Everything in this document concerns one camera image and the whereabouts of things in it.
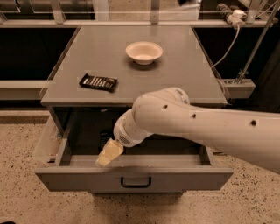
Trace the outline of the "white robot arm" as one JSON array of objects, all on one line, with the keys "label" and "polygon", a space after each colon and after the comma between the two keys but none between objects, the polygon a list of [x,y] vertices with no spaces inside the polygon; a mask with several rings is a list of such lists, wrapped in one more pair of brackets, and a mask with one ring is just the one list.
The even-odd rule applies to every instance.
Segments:
[{"label": "white robot arm", "polygon": [[96,159],[105,167],[125,147],[157,134],[181,137],[280,172],[280,115],[244,110],[202,108],[190,104],[186,92],[169,87],[137,97],[125,112]]}]

